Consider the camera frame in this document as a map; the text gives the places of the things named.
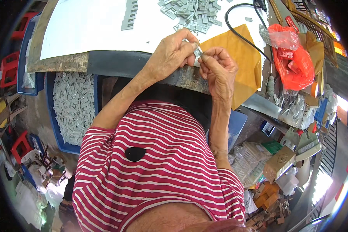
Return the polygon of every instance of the fingernail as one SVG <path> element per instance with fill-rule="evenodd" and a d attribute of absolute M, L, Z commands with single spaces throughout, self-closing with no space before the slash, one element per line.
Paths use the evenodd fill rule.
<path fill-rule="evenodd" d="M 191 45 L 192 45 L 192 48 L 193 48 L 194 50 L 196 50 L 196 49 L 198 48 L 198 44 L 197 44 L 197 43 L 191 43 Z"/>
<path fill-rule="evenodd" d="M 202 54 L 201 59 L 206 62 L 210 57 L 208 55 Z"/>

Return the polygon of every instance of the wooden board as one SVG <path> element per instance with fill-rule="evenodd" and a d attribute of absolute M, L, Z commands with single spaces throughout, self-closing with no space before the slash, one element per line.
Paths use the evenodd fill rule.
<path fill-rule="evenodd" d="M 58 56 L 40 60 L 46 27 L 58 0 L 49 0 L 46 4 L 32 36 L 28 55 L 27 71 L 30 72 L 87 72 L 88 52 Z"/>

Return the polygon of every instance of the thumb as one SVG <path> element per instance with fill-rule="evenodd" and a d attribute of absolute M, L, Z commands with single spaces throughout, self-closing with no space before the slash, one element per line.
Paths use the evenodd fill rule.
<path fill-rule="evenodd" d="M 224 70 L 219 62 L 211 56 L 202 54 L 201 59 L 214 74 L 220 74 Z"/>
<path fill-rule="evenodd" d="M 198 48 L 197 43 L 182 43 L 179 51 L 181 53 L 182 58 L 189 57 L 196 49 Z"/>

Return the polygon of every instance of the woman's left hand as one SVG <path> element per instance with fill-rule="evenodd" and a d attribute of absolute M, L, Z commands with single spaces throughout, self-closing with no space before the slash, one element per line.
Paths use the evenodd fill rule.
<path fill-rule="evenodd" d="M 144 66 L 143 73 L 153 84 L 168 77 L 178 67 L 185 64 L 193 66 L 196 59 L 193 52 L 198 46 L 198 39 L 188 29 L 178 30 L 161 40 Z"/>

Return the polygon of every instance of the pile of gray plastic parts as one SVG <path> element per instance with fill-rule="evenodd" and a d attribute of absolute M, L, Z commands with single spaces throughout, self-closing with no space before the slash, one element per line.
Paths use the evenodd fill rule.
<path fill-rule="evenodd" d="M 80 145 L 95 118 L 93 83 L 93 74 L 56 73 L 53 109 L 65 143 Z"/>
<path fill-rule="evenodd" d="M 185 27 L 206 34 L 213 24 L 223 25 L 216 20 L 221 9 L 218 0 L 160 0 L 158 5 L 161 12 L 171 19 L 180 18 L 179 23 L 174 26 L 176 31 Z"/>
<path fill-rule="evenodd" d="M 134 28 L 136 13 L 138 12 L 138 0 L 126 0 L 126 11 L 122 21 L 121 30 Z"/>

